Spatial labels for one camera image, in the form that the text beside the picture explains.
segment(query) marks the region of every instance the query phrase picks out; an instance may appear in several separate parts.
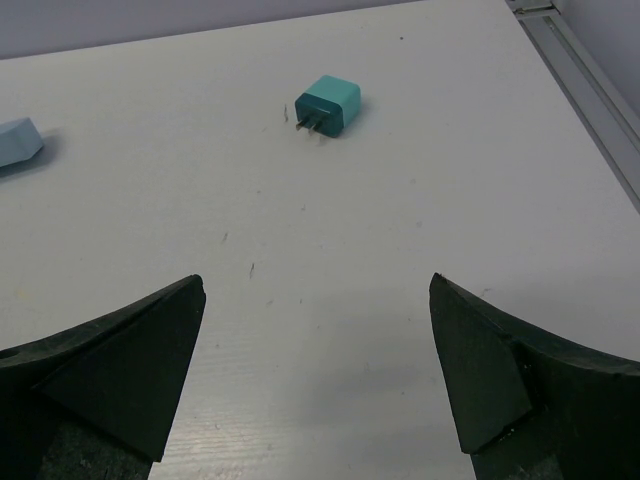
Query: white table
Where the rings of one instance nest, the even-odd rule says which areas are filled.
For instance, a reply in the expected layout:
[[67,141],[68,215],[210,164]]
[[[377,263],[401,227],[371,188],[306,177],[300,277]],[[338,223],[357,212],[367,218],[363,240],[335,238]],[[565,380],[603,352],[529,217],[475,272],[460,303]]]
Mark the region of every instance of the white table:
[[[325,73],[364,92],[337,140],[294,128]],[[435,271],[640,359],[639,217],[503,0],[5,61],[0,106],[48,144],[0,178],[0,348],[204,277],[153,479],[473,478]]]

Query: metal prong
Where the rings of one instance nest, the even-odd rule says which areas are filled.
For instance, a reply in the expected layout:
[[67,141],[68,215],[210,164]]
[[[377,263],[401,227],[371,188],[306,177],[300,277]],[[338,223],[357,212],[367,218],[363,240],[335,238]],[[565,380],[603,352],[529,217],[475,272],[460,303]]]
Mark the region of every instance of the metal prong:
[[296,130],[300,130],[302,127],[304,127],[307,124],[308,121],[309,121],[309,117],[304,117],[296,125]]

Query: gray wall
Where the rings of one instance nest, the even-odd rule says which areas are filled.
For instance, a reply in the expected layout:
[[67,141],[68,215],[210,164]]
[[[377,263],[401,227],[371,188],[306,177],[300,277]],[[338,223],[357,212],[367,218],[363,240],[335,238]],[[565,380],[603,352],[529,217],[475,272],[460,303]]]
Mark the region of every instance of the gray wall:
[[640,0],[563,0],[558,8],[640,115]]
[[[0,0],[0,59],[402,1]],[[640,0],[556,4],[640,114]]]
[[0,0],[0,59],[402,1]]

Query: power adapter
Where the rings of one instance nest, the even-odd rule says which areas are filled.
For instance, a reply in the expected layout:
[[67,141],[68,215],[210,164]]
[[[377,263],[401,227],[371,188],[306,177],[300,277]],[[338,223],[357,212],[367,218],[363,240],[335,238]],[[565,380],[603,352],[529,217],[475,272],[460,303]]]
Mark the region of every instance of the power adapter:
[[324,75],[296,100],[296,129],[337,137],[360,111],[360,87]]

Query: light blue object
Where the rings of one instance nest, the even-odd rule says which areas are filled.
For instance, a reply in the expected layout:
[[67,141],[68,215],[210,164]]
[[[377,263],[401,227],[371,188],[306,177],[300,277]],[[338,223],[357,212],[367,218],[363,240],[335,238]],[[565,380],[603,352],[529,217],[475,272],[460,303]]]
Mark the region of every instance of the light blue object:
[[337,137],[356,117],[360,104],[357,84],[324,75],[296,100],[298,126]]
[[0,124],[0,167],[29,160],[42,146],[42,137],[30,118]]

